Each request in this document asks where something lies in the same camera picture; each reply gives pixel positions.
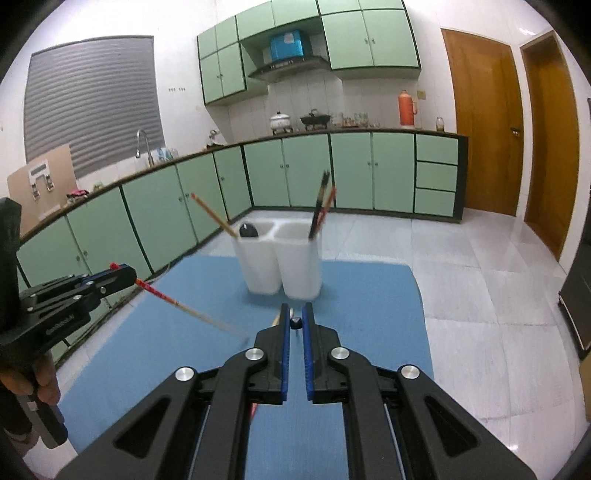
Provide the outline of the bamboo chopstick red handle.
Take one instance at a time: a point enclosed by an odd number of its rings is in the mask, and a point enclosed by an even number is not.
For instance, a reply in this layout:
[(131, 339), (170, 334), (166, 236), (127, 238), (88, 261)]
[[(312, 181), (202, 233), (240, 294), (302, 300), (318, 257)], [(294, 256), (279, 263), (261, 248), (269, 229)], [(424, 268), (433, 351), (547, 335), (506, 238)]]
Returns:
[(337, 193), (337, 187), (332, 186), (331, 192), (329, 192), (329, 197), (327, 200), (325, 200), (325, 204), (324, 206), (322, 206), (320, 214), (318, 214), (318, 219), (317, 222), (315, 222), (315, 227), (312, 231), (311, 239), (315, 239), (315, 237), (317, 237), (318, 235), (318, 231), (321, 230), (322, 223), (324, 223), (325, 217), (327, 217), (329, 209), (332, 208), (332, 204), (335, 201), (335, 193)]
[(204, 200), (202, 200), (200, 197), (197, 196), (197, 194), (191, 192), (190, 193), (190, 198), (197, 203), (197, 205), (199, 205), (202, 209), (204, 209), (204, 211), (206, 212), (206, 214), (211, 217), (211, 219), (219, 226), (221, 227), (221, 229), (223, 231), (225, 231), (226, 233), (228, 233), (228, 235), (232, 238), (238, 239), (238, 234), (236, 234), (235, 230), (233, 230), (228, 222), (226, 222), (225, 220), (223, 220), (221, 218), (221, 216), (219, 216), (211, 207), (209, 207), (207, 205), (207, 203), (204, 202)]
[(179, 311), (183, 312), (184, 314), (189, 315), (193, 319), (196, 319), (198, 322), (205, 323), (217, 330), (221, 330), (221, 331), (224, 331), (228, 334), (235, 335), (236, 337), (242, 338), (242, 341), (245, 343), (249, 342), (250, 337), (245, 332), (242, 332), (241, 330), (238, 330), (235, 327), (232, 327), (231, 325), (228, 325), (228, 324), (223, 323), (221, 321), (217, 321), (217, 320), (211, 318), (211, 316), (208, 316), (207, 314), (198, 312), (198, 311), (194, 310), (193, 308), (191, 308), (190, 306), (187, 306), (177, 300), (174, 300), (173, 298), (165, 295), (164, 293), (160, 292), (159, 290), (156, 290), (149, 283), (147, 283), (143, 280), (140, 280), (139, 278), (136, 278), (134, 280), (132, 286), (134, 288), (139, 288), (143, 292), (147, 292), (147, 293), (157, 297), (158, 299), (162, 300), (163, 302), (167, 303), (168, 305), (171, 305), (172, 307), (174, 307), (176, 310), (179, 310)]

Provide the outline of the black chopstick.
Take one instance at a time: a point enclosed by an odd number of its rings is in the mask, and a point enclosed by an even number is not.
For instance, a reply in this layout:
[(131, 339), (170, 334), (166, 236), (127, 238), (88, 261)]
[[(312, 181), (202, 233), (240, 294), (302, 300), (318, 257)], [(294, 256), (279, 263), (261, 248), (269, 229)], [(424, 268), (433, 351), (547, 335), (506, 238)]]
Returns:
[(317, 227), (318, 223), (318, 215), (320, 214), (322, 209), (322, 202), (324, 202), (325, 198), (325, 189), (327, 189), (330, 176), (331, 174), (329, 173), (329, 170), (325, 170), (324, 172), (322, 172), (322, 181), (320, 187), (318, 188), (318, 197), (317, 202), (315, 202), (314, 215), (312, 215), (311, 227), (310, 230), (308, 230), (308, 241), (314, 239), (315, 228)]
[(290, 319), (290, 329), (300, 330), (303, 327), (303, 319), (301, 317), (293, 317)]

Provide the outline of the green lower kitchen cabinets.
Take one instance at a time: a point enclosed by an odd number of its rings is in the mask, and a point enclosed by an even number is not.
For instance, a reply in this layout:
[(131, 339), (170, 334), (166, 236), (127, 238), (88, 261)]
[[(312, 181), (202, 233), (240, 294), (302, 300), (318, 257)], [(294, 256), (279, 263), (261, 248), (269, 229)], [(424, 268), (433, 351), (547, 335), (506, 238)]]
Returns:
[(311, 210), (322, 174), (338, 211), (459, 221), (469, 140), (377, 129), (288, 135), (218, 147), (116, 181), (28, 231), (17, 278), (27, 288), (114, 261), (151, 278), (253, 209)]

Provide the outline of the green kitchen cabinets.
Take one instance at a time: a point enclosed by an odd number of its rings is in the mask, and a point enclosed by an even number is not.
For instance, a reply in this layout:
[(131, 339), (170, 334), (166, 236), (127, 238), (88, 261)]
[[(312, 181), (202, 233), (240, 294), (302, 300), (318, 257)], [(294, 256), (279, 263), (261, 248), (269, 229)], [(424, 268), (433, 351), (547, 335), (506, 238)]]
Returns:
[(322, 174), (338, 211), (459, 221), (469, 140), (377, 129), (288, 135), (218, 147), (116, 181), (28, 231), (17, 278), (27, 288), (114, 261), (151, 278), (253, 209), (311, 210)]
[(341, 79), (416, 78), (422, 65), (402, 1), (266, 1), (197, 37), (202, 97), (228, 105), (308, 70)]

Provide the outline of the green upper kitchen cabinets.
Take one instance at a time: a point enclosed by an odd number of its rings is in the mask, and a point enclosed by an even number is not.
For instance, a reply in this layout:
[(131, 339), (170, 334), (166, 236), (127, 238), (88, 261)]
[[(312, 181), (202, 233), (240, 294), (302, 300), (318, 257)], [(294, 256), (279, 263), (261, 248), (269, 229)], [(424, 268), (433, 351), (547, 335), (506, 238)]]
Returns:
[(266, 1), (197, 37), (202, 97), (228, 105), (308, 70), (341, 79), (416, 78), (422, 65), (402, 1)]

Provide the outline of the cardboard sheet on counter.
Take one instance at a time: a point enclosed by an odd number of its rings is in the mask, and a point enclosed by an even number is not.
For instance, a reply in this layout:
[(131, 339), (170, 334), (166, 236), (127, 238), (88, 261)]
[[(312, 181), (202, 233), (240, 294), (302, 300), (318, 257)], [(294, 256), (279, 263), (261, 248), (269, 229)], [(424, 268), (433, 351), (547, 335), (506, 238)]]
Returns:
[(8, 177), (9, 197), (21, 205), (20, 235), (31, 231), (68, 203), (77, 189), (70, 147), (56, 147)]

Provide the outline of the white plastic cup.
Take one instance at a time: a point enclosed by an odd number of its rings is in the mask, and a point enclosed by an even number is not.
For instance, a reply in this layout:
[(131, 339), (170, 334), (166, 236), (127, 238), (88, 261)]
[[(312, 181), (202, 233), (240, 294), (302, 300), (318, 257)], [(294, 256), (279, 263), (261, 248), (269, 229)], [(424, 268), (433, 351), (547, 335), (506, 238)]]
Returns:
[(242, 276), (249, 292), (259, 295), (274, 295), (280, 291), (280, 267), (273, 244), (276, 219), (256, 219), (247, 221), (259, 230), (257, 238), (240, 238), (239, 226), (234, 227), (238, 239), (232, 239), (235, 256), (238, 259)]
[(273, 233), (283, 291), (294, 300), (314, 300), (322, 288), (321, 236), (310, 239), (308, 234), (305, 220), (280, 223)]

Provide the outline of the grey window blind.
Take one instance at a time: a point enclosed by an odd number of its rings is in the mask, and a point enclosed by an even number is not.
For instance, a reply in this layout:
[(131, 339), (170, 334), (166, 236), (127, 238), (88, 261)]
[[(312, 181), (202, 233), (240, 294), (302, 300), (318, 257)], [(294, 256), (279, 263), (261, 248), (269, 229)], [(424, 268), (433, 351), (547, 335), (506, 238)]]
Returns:
[(32, 54), (23, 107), (28, 162), (67, 145), (81, 178), (136, 153), (136, 132), (165, 145), (151, 36), (71, 42)]

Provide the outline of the white cooking pot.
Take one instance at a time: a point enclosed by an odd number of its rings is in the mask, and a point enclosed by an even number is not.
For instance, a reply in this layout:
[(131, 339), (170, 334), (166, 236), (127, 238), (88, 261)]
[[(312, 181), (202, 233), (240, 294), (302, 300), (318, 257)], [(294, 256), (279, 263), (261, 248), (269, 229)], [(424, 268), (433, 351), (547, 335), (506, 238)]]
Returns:
[(293, 133), (294, 128), (291, 125), (290, 115), (277, 111), (270, 117), (270, 130), (273, 135)]

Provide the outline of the black wok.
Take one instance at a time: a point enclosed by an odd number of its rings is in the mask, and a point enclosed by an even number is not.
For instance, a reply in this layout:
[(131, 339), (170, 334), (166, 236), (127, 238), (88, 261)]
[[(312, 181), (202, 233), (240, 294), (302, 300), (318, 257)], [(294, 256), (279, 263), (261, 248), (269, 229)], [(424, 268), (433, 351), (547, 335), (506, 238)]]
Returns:
[(308, 115), (301, 117), (301, 124), (304, 125), (305, 131), (327, 130), (331, 120), (331, 115), (312, 109)]

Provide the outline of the range hood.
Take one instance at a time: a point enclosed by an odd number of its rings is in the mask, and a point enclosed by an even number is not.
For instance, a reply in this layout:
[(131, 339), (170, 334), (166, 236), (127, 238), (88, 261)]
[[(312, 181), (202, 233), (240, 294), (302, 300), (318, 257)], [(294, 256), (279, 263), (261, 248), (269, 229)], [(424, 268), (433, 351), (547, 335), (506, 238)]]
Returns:
[(276, 83), (284, 78), (311, 70), (330, 70), (331, 65), (321, 56), (295, 56), (263, 65), (249, 74), (249, 78)]

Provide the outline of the blue box on hood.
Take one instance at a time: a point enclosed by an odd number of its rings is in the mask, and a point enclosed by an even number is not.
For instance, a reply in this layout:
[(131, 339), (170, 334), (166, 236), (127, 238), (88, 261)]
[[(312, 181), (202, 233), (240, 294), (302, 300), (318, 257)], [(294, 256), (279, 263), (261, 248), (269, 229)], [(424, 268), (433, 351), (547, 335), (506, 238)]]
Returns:
[(273, 61), (311, 55), (311, 42), (308, 34), (301, 30), (291, 30), (274, 35), (270, 39), (270, 56)]

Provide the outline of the right wooden door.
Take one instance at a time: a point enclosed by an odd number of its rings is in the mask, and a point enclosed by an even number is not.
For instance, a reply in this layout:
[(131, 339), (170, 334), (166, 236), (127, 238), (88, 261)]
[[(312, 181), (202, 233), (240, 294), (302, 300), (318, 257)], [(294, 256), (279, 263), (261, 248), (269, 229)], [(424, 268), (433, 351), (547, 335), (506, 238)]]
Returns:
[(525, 222), (559, 258), (579, 172), (579, 126), (571, 76), (557, 36), (522, 47), (532, 111), (532, 170)]

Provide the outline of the wooden door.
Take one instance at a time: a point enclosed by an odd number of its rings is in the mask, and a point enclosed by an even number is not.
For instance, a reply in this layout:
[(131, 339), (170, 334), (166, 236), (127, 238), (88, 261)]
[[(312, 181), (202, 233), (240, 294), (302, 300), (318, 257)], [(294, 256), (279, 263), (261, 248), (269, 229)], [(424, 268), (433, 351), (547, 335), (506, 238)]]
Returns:
[(509, 45), (442, 31), (457, 132), (469, 138), (466, 206), (514, 216), (523, 172), (521, 89)]
[(579, 126), (571, 76), (557, 36), (522, 47), (532, 111), (532, 170), (525, 222), (559, 258), (579, 172)]

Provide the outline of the orange thermos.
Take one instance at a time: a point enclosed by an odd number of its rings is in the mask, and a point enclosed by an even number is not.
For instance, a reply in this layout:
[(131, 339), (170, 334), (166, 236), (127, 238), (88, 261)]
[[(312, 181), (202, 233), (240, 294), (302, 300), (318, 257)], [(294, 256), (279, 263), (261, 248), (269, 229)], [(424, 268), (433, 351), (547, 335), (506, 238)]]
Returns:
[(416, 127), (417, 106), (412, 95), (403, 90), (398, 96), (400, 124), (403, 128)]

